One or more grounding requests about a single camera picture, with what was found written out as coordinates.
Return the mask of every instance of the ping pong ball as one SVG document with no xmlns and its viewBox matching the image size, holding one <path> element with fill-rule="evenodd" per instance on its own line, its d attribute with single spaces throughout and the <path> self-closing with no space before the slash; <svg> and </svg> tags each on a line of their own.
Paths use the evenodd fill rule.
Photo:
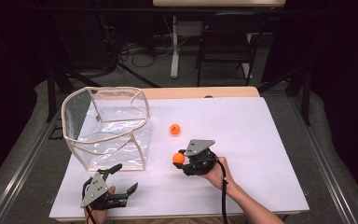
<svg viewBox="0 0 358 224">
<path fill-rule="evenodd" d="M 179 132 L 180 132 L 180 126 L 179 126 L 179 124 L 173 124 L 173 125 L 171 125 L 170 132 L 171 132 L 172 134 L 179 134 Z"/>
<path fill-rule="evenodd" d="M 172 161 L 176 163 L 183 163 L 185 162 L 185 155 L 180 152 L 176 152 L 173 154 Z"/>
</svg>

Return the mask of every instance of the person's left hand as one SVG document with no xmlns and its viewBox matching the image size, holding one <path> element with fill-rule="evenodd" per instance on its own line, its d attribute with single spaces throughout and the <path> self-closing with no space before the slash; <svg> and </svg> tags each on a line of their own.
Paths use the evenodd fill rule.
<svg viewBox="0 0 358 224">
<path fill-rule="evenodd" d="M 109 193 L 111 194 L 114 194 L 115 191 L 116 191 L 116 187 L 115 186 L 112 186 L 109 188 Z M 92 213 L 92 216 L 94 217 L 95 221 L 98 223 L 98 224 L 103 224 L 106 220 L 106 217 L 107 217 L 107 210 L 92 210 L 91 211 Z M 89 214 L 87 213 L 87 211 L 85 210 L 85 214 L 86 214 L 86 223 L 92 223 L 92 220 L 91 218 L 89 217 Z"/>
</svg>

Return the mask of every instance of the table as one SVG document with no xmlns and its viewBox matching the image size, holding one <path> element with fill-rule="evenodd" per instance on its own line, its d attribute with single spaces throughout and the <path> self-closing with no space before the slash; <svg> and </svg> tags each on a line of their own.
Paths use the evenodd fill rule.
<svg viewBox="0 0 358 224">
<path fill-rule="evenodd" d="M 309 206 L 284 150 L 266 102 L 253 87 L 143 89 L 154 131 L 144 171 L 118 172 L 107 178 L 117 193 L 135 182 L 127 207 L 110 209 L 114 219 L 221 216 L 221 192 L 198 176 L 172 165 L 172 155 L 192 138 L 215 140 L 211 150 L 225 156 L 230 170 L 252 197 L 274 213 L 296 214 Z M 178 122 L 180 134 L 169 127 Z M 81 188 L 93 173 L 72 156 L 50 217 L 84 220 Z M 227 197 L 227 214 L 242 211 Z"/>
<path fill-rule="evenodd" d="M 283 7 L 286 0 L 153 0 L 155 7 Z M 178 48 L 178 21 L 173 16 L 172 21 L 172 65 L 171 78 L 178 78 L 179 48 Z M 242 65 L 245 76 L 249 64 Z"/>
</svg>

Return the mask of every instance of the gray carpet floor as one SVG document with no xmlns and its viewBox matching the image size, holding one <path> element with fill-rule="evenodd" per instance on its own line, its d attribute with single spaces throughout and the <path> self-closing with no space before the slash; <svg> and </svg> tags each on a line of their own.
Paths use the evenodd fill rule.
<svg viewBox="0 0 358 224">
<path fill-rule="evenodd" d="M 256 57 L 255 70 L 251 85 L 260 85 L 264 63 L 269 52 L 270 37 L 265 37 Z M 147 55 L 129 56 L 123 62 L 141 76 L 159 84 L 162 87 L 193 87 L 196 85 L 195 57 L 197 47 L 191 40 L 187 40 L 180 48 L 179 78 L 171 79 L 171 57 L 158 56 L 155 59 Z M 148 67 L 137 67 L 153 62 Z M 227 76 L 240 76 L 241 71 L 234 67 L 211 64 L 204 66 L 203 74 L 207 77 L 227 74 Z M 126 71 L 116 69 L 107 76 L 96 77 L 94 81 L 104 86 L 133 86 L 148 88 L 149 86 L 135 78 Z M 79 89 L 83 83 L 72 80 L 73 85 Z M 202 80 L 201 86 L 243 85 L 239 80 Z M 351 177 L 345 164 L 337 156 L 331 142 L 328 122 L 324 114 L 324 105 L 315 94 L 310 99 L 310 122 L 306 127 L 298 116 L 297 98 L 287 98 L 283 93 L 287 83 L 281 83 L 270 90 L 263 92 L 268 103 L 272 117 L 276 123 L 283 144 L 293 164 L 297 178 L 304 189 L 310 206 L 309 212 L 290 216 L 285 223 L 358 223 L 358 186 Z M 25 127 L 21 137 L 11 150 L 5 163 L 0 169 L 0 223 L 57 223 L 48 217 L 54 196 L 57 194 L 64 175 L 70 151 L 63 139 L 48 139 L 55 124 L 61 125 L 59 116 L 46 124 L 48 117 L 47 83 L 43 82 L 35 88 L 38 101 L 34 113 Z M 57 91 L 57 96 L 64 94 Z M 338 209 L 342 204 L 337 203 L 332 195 L 334 189 L 328 184 L 323 170 L 317 162 L 312 142 L 316 139 L 316 147 L 322 149 L 328 166 L 337 181 L 338 189 L 344 195 L 345 203 L 354 218 L 345 218 Z M 60 136 L 60 131 L 52 137 Z M 33 158 L 29 167 L 23 167 L 27 158 Z M 14 177 L 19 176 L 19 168 L 28 170 L 22 175 L 24 182 L 13 184 Z M 11 195 L 10 200 L 3 195 Z"/>
</svg>

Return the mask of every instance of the person's forearm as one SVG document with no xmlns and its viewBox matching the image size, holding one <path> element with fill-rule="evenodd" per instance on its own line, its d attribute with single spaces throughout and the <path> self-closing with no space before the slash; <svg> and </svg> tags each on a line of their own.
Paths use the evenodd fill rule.
<svg viewBox="0 0 358 224">
<path fill-rule="evenodd" d="M 248 195 L 236 183 L 228 183 L 227 195 L 240 206 L 247 218 L 253 224 L 283 223 L 277 216 Z"/>
</svg>

